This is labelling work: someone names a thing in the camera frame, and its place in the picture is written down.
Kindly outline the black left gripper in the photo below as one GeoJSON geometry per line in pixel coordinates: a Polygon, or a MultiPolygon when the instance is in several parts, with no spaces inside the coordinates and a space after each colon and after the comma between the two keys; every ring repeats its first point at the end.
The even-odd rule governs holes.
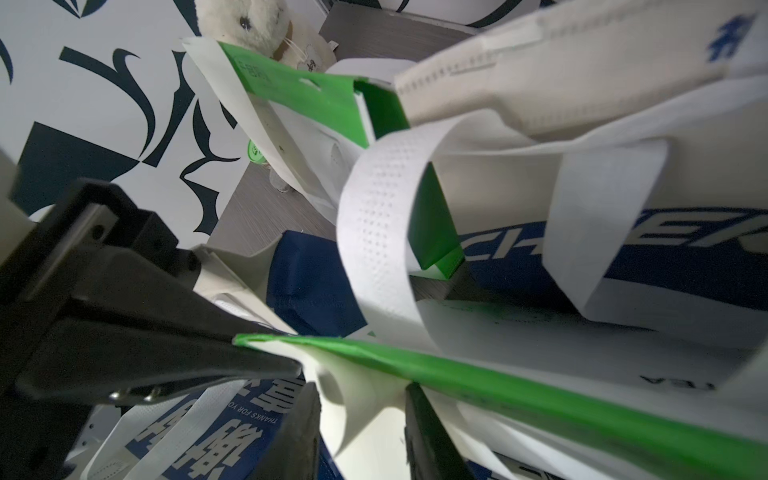
{"type": "Polygon", "coordinates": [[[3,478],[59,477],[96,405],[300,373],[294,360],[229,343],[264,327],[194,292],[201,272],[119,187],[74,184],[1,267],[3,478]]]}

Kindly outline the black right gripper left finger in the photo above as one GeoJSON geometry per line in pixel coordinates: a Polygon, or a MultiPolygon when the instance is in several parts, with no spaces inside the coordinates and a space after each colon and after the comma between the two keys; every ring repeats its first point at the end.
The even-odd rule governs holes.
{"type": "Polygon", "coordinates": [[[316,479],[321,440],[320,413],[316,384],[308,382],[247,479],[316,479]]]}

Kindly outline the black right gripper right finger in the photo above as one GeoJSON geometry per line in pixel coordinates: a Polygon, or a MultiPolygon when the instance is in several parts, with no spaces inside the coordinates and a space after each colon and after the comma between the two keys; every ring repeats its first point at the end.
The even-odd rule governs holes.
{"type": "Polygon", "coordinates": [[[405,419],[407,463],[413,480],[474,478],[416,383],[405,389],[405,419]]]}

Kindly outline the white receipt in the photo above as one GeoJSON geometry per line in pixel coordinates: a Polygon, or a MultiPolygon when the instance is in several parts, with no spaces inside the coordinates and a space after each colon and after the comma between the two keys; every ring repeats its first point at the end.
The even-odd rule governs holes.
{"type": "Polygon", "coordinates": [[[246,340],[244,347],[298,361],[321,403],[320,433],[346,479],[409,479],[405,388],[395,376],[292,338],[246,340]]]}

